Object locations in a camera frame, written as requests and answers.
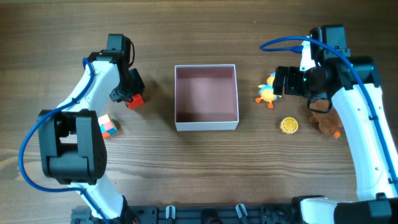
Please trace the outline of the yellow toy duck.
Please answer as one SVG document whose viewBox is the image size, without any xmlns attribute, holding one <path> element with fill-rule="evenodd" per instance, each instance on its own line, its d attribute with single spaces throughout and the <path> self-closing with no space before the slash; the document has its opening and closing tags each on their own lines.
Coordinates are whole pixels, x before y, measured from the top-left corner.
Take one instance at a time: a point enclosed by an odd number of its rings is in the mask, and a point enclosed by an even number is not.
<svg viewBox="0 0 398 224">
<path fill-rule="evenodd" d="M 267 107 L 269 109 L 273 109 L 273 102 L 281 97 L 281 95 L 275 95 L 273 89 L 273 83 L 275 80 L 275 72 L 271 73 L 268 77 L 266 84 L 259 85 L 259 97 L 255 99 L 256 103 L 260 103 L 261 101 L 268 102 Z"/>
</svg>

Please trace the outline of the red toy fire truck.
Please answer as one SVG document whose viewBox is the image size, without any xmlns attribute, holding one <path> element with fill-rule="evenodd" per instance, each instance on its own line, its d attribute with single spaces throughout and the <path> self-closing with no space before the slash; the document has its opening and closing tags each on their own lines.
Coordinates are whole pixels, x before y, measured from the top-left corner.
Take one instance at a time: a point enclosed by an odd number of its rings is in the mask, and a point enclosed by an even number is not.
<svg viewBox="0 0 398 224">
<path fill-rule="evenodd" d="M 137 107 L 142 106 L 145 103 L 145 100 L 142 96 L 141 93 L 138 93 L 134 96 L 132 96 L 130 99 L 128 99 L 127 101 L 125 101 L 125 105 L 130 109 L 130 110 L 134 110 Z"/>
</svg>

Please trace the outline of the colourful puzzle cube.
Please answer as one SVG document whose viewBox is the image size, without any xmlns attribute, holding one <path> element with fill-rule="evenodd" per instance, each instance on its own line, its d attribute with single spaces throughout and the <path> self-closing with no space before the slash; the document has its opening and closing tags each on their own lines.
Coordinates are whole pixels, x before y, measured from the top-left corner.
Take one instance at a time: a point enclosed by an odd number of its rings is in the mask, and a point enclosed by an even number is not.
<svg viewBox="0 0 398 224">
<path fill-rule="evenodd" d="M 118 128 L 116 127 L 114 120 L 108 114 L 100 116 L 98 118 L 98 123 L 102 133 L 102 137 L 104 139 L 118 132 Z"/>
</svg>

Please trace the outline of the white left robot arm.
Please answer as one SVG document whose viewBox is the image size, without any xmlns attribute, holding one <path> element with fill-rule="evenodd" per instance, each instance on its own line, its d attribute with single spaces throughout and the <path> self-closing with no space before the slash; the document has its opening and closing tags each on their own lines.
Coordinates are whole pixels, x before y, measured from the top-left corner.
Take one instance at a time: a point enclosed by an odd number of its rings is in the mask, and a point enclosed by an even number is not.
<svg viewBox="0 0 398 224">
<path fill-rule="evenodd" d="M 133 110 L 144 104 L 144 82 L 132 67 L 134 44 L 122 34 L 108 35 L 106 48 L 83 59 L 85 72 L 70 96 L 53 110 L 42 110 L 34 131 L 39 136 L 42 170 L 62 192 L 76 191 L 89 205 L 96 223 L 137 223 L 125 197 L 105 174 L 103 135 L 99 124 L 106 100 Z"/>
</svg>

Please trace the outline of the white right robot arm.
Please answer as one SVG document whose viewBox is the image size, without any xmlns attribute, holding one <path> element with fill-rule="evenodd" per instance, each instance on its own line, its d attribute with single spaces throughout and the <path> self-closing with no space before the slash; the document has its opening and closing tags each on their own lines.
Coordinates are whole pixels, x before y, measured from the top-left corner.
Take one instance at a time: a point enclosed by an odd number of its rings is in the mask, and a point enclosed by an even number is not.
<svg viewBox="0 0 398 224">
<path fill-rule="evenodd" d="M 327 100 L 345 129 L 356 172 L 357 201 L 296 197 L 294 223 L 396 223 L 397 150 L 386 121 L 381 79 L 374 60 L 352 56 L 341 25 L 314 28 L 292 51 L 299 67 L 278 67 L 276 95 Z"/>
</svg>

